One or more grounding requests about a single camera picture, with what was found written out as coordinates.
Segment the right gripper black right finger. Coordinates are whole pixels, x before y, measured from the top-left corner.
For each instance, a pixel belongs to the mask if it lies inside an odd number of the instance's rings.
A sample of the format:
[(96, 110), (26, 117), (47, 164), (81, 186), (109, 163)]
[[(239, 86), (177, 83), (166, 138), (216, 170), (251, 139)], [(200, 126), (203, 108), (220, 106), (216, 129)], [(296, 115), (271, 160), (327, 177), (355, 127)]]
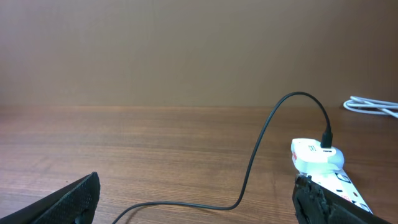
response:
[(389, 224), (367, 205), (322, 187), (311, 176), (298, 175), (292, 194), (299, 224)]

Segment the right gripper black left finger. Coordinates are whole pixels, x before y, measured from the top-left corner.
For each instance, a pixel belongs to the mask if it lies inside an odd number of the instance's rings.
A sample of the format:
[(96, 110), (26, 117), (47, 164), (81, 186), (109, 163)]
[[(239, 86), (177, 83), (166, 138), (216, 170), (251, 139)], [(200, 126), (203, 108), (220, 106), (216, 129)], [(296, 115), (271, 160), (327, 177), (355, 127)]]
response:
[(1, 218), (1, 224), (92, 224), (100, 199), (97, 172)]

